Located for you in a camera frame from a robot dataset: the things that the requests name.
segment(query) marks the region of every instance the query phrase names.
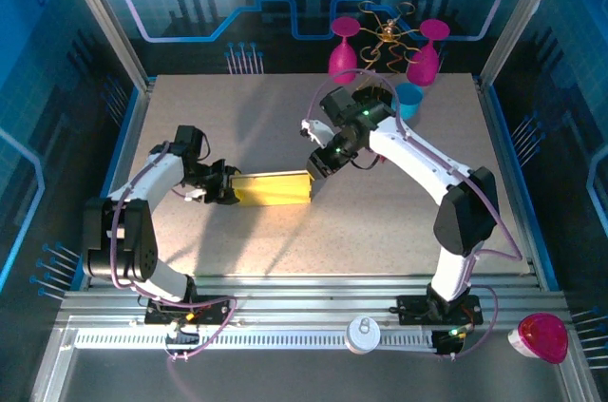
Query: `white round object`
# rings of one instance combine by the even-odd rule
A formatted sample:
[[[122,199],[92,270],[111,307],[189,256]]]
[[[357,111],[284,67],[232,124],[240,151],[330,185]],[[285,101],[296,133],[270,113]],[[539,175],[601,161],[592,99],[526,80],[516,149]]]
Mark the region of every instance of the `white round object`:
[[[539,357],[536,353],[530,350],[525,343],[523,343],[522,338],[520,337],[520,332],[518,328],[513,329],[508,335],[509,343],[516,349],[518,352],[527,357]]]
[[[355,354],[366,354],[380,343],[380,327],[368,316],[358,316],[346,330],[346,346]]]

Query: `speckled table surface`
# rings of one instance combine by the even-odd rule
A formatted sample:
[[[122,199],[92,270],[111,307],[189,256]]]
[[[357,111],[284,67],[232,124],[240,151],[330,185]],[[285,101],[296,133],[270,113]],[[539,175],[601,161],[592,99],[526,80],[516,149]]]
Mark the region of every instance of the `speckled table surface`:
[[[316,146],[299,135],[314,90],[327,76],[160,76],[143,124],[131,177],[179,124],[203,130],[209,162],[243,173],[304,169]],[[315,118],[323,120],[317,109]],[[519,241],[473,80],[440,75],[410,126],[451,158],[496,176],[501,214]],[[359,162],[372,160],[363,154]],[[195,275],[433,274],[437,206],[392,163],[352,166],[313,187],[305,205],[238,207],[184,202],[168,194],[154,212],[160,257]],[[495,229],[487,248],[508,251]],[[525,262],[483,258],[476,273],[527,272]]]

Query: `blue cup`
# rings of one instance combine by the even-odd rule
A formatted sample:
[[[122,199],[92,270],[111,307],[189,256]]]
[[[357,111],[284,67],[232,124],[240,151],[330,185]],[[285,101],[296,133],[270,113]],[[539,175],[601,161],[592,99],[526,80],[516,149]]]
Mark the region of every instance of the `blue cup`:
[[[405,82],[399,84],[396,88],[397,98],[399,99],[399,113],[402,120],[411,119],[416,112],[422,99],[425,97],[425,92],[419,86]],[[392,97],[392,110],[397,110],[395,97]]]

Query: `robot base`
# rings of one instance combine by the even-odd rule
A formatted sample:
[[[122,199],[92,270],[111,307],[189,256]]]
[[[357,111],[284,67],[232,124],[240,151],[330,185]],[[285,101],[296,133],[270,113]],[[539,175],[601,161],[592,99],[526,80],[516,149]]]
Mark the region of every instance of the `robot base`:
[[[427,296],[399,296],[397,307],[391,307],[389,311],[399,315],[401,326],[465,326],[471,322],[471,317],[473,324],[484,324],[479,298],[472,295],[466,296],[458,308],[441,319],[429,317]]]
[[[221,296],[193,296],[192,302],[205,302],[218,297]],[[148,301],[148,308],[146,310],[144,324],[170,324],[171,321],[176,319],[182,322],[182,326],[203,324],[219,325],[224,321],[224,319],[226,319],[229,312],[229,300],[205,307],[204,309],[190,309],[162,305],[159,302],[150,299],[150,301]],[[195,314],[195,317],[188,321],[186,320],[186,315],[190,313]]]

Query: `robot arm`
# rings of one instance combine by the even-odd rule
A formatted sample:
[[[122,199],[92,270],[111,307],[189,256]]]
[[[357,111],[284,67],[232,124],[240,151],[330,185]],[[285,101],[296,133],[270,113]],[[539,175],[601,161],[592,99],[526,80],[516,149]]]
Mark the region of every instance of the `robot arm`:
[[[321,145],[310,156],[307,169],[314,179],[327,178],[368,148],[391,160],[420,183],[439,206],[433,230],[441,245],[437,271],[427,288],[431,317],[448,316],[468,295],[468,277],[474,253],[489,238],[495,222],[470,190],[453,174],[454,170],[471,179],[498,210],[494,177],[480,168],[472,171],[457,163],[406,127],[407,138],[399,132],[395,114],[378,102],[357,103],[342,87],[329,93],[321,108],[340,131],[329,139],[331,129],[319,121],[302,123],[302,135]],[[452,166],[452,171],[431,159],[420,146]]]
[[[85,207],[84,270],[91,277],[111,279],[110,240],[112,219],[126,188],[117,229],[117,275],[121,284],[133,284],[156,298],[188,302],[196,295],[193,280],[174,271],[158,258],[152,213],[167,192],[177,184],[195,187],[187,201],[234,204],[238,202],[230,186],[237,174],[225,160],[212,165],[199,163],[203,134],[193,126],[179,126],[166,153],[154,163],[164,146],[157,145],[137,183],[128,182],[107,198],[89,200]]]

